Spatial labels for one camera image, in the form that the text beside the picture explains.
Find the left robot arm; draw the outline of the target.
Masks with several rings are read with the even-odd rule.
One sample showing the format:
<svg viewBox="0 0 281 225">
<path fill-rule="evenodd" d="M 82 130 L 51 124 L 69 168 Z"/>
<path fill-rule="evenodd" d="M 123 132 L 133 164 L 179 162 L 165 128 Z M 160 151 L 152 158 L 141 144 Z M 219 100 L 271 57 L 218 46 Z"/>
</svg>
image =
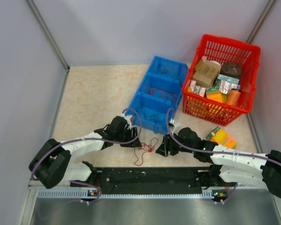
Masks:
<svg viewBox="0 0 281 225">
<path fill-rule="evenodd" d="M 105 127 L 70 141 L 49 139 L 29 164 L 32 178 L 47 189 L 72 180 L 87 186 L 94 185 L 97 180 L 95 168 L 87 161 L 77 163 L 76 158 L 115 144 L 121 147 L 139 146 L 138 130 L 132 125 L 135 118 L 132 115 L 116 116 Z"/>
</svg>

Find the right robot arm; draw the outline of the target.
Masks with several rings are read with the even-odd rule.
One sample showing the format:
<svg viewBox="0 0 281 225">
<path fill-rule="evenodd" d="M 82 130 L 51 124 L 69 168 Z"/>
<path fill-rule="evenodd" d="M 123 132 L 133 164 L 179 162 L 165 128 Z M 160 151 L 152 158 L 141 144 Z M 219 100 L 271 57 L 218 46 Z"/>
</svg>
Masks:
<svg viewBox="0 0 281 225">
<path fill-rule="evenodd" d="M 202 140 L 196 132 L 185 127 L 165 135 L 156 150 L 157 154 L 164 157 L 180 152 L 192 153 L 200 162 L 211 164 L 206 187 L 224 182 L 245 184 L 268 190 L 281 199 L 281 152 L 277 150 L 268 154 L 249 154 Z"/>
</svg>

